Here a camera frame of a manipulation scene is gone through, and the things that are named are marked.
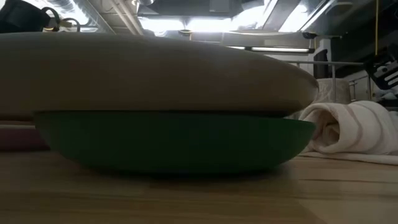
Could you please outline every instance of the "ceiling pipe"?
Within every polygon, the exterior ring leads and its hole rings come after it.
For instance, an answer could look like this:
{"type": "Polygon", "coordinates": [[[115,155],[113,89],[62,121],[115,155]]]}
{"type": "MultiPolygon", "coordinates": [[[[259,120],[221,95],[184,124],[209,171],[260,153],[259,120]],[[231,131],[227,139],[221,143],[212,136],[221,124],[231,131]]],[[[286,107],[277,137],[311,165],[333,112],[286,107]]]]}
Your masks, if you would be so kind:
{"type": "Polygon", "coordinates": [[[137,35],[138,31],[136,30],[136,28],[134,28],[130,22],[124,17],[123,12],[120,10],[119,6],[115,3],[114,0],[110,1],[113,9],[116,11],[116,13],[119,15],[120,19],[124,22],[124,24],[127,26],[127,28],[130,30],[130,32],[133,35],[137,35]]]}
{"type": "Polygon", "coordinates": [[[131,11],[129,10],[129,8],[127,7],[126,3],[124,2],[124,0],[119,0],[119,5],[121,6],[121,8],[123,9],[123,11],[126,13],[127,17],[129,18],[129,20],[131,21],[132,25],[134,26],[134,28],[137,30],[139,35],[144,35],[144,32],[142,31],[142,27],[141,27],[141,23],[138,21],[137,16],[133,16],[131,14],[131,11]]]}

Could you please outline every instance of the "green base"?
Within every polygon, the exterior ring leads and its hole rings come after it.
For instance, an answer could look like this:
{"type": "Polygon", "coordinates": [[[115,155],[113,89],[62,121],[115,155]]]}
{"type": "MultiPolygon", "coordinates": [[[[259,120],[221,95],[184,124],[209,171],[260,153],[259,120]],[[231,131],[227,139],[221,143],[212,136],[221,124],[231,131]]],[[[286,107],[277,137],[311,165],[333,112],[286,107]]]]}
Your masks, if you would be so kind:
{"type": "Polygon", "coordinates": [[[290,119],[133,111],[36,113],[52,149],[97,169],[216,174],[263,170],[308,144],[315,126],[290,119]]]}

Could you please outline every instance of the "beige top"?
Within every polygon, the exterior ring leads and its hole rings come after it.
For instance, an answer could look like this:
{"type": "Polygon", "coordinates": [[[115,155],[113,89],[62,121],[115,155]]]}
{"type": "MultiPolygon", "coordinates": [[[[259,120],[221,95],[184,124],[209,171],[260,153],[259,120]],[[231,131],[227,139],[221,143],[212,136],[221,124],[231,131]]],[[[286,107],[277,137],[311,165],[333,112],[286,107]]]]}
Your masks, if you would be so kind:
{"type": "Polygon", "coordinates": [[[0,153],[0,223],[396,223],[396,166],[296,157],[267,174],[99,174],[54,152],[0,153]]]}
{"type": "Polygon", "coordinates": [[[48,110],[289,114],[317,94],[316,80],[293,65],[212,44],[82,33],[1,34],[0,43],[0,116],[48,110]]]}

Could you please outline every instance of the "rolled towel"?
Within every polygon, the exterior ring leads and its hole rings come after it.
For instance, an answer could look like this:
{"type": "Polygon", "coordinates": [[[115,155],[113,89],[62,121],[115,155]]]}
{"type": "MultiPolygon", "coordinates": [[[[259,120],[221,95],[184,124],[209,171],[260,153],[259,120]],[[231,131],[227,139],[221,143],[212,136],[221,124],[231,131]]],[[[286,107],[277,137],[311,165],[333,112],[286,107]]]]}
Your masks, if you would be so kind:
{"type": "Polygon", "coordinates": [[[398,117],[377,103],[315,103],[299,119],[317,126],[301,156],[398,165],[398,117]]]}

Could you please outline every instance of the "wooden floor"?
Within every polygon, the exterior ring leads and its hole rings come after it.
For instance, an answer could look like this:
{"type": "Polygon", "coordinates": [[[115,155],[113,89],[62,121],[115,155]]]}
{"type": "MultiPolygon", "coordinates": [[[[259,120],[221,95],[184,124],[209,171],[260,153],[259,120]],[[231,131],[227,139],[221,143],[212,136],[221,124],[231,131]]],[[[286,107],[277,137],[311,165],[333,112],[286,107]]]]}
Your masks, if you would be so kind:
{"type": "Polygon", "coordinates": [[[397,223],[398,167],[297,157],[266,174],[99,174],[54,152],[0,153],[0,223],[397,223]]]}

